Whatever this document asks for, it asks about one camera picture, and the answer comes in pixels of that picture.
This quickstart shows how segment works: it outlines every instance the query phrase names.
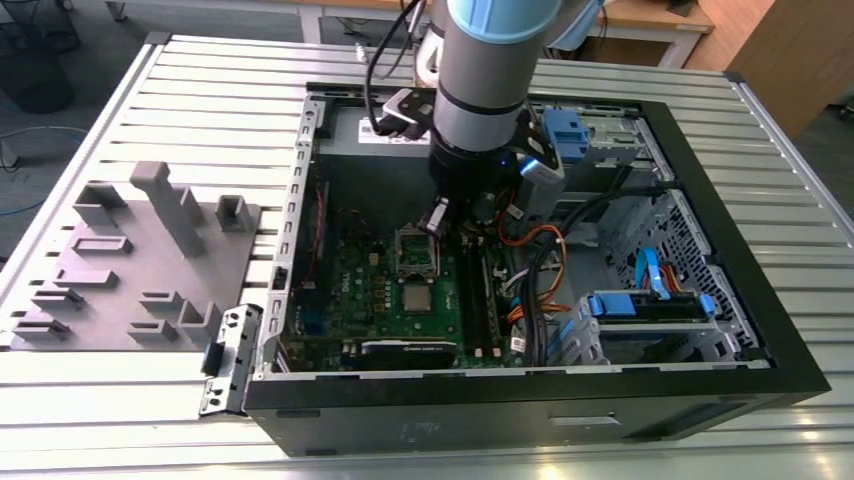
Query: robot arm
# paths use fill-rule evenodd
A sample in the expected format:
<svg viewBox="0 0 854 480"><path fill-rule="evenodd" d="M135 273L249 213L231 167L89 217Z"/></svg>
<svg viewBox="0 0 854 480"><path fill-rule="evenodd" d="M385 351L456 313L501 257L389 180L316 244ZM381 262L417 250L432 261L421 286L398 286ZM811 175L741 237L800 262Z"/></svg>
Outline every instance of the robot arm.
<svg viewBox="0 0 854 480"><path fill-rule="evenodd" d="M410 135L433 132L438 194L420 225L430 234L442 236L465 218L509 151L557 169L553 146L526 109L529 86L542 47L576 48L602 3L448 0L434 5L432 35L444 37L433 57L440 60L436 97L405 89L385 107L398 123L404 119L421 127L409 129Z"/></svg>

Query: wastebasket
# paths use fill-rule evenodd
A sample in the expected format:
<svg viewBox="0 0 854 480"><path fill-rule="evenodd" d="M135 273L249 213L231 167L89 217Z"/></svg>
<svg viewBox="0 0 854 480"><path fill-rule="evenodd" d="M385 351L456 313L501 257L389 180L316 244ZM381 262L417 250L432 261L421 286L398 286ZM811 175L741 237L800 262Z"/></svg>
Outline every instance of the wastebasket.
<svg viewBox="0 0 854 480"><path fill-rule="evenodd" d="M0 90L25 112L51 113L75 94L57 53L31 30L0 23Z"/></svg>
<svg viewBox="0 0 854 480"><path fill-rule="evenodd" d="M66 53L81 45L75 24L63 2L55 0L0 0L15 23L31 29L57 53Z"/></svg>

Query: open computer tower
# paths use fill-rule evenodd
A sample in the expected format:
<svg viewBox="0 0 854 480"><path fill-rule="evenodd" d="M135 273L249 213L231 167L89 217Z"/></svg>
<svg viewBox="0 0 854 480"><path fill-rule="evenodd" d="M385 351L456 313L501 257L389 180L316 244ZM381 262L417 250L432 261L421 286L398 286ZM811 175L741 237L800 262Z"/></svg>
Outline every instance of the open computer tower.
<svg viewBox="0 0 854 480"><path fill-rule="evenodd" d="M249 414L289 455L342 455L673 440L829 390L668 106L530 103L577 115L562 138L585 140L540 221L609 189L678 185L570 234L548 364L524 365L508 319L525 258L489 225L442 241L414 228L429 140L374 136L358 88L313 85L267 304L226 313L202 414ZM705 313L617 314L649 295L642 252Z"/></svg>

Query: green circuit board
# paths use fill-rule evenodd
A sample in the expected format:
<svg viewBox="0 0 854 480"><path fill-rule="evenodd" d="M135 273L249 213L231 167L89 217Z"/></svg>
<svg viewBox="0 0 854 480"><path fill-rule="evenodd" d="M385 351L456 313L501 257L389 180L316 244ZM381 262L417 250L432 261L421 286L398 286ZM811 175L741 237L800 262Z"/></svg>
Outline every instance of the green circuit board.
<svg viewBox="0 0 854 480"><path fill-rule="evenodd" d="M452 342L456 368L506 365L504 353L476 355L466 349L456 257L433 250L426 240L389 236L338 242L329 260L329 299L297 305L301 335L285 339L297 370L350 370L348 349L381 340ZM429 276L405 274L401 264L436 264L436 269Z"/></svg>
<svg viewBox="0 0 854 480"><path fill-rule="evenodd" d="M429 261L426 253L412 253ZM434 278L402 278L396 271L394 240L342 243L333 270L333 301L326 308L326 335L333 337L430 338L462 341L454 257L440 255ZM420 300L416 310L408 299Z"/></svg>

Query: metal mesh panel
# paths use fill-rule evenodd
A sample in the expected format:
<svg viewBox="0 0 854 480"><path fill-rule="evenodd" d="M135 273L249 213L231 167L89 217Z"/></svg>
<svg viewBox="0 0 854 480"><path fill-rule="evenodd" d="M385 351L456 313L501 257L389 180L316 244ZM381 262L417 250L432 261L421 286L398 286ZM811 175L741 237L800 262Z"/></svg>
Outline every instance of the metal mesh panel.
<svg viewBox="0 0 854 480"><path fill-rule="evenodd" d="M661 262L672 263L677 267L682 286L716 298L720 308L716 319L723 324L724 331L736 336L743 347L757 346L757 337L733 289L720 267L706 264L706 255L711 252L705 251L698 241L702 233L678 207L674 194L637 201L618 216L625 219L620 224L629 224L630 227L622 230L622 233L613 234L609 242L609 256L621 286L626 289L636 288L634 264L638 249L656 248Z"/></svg>

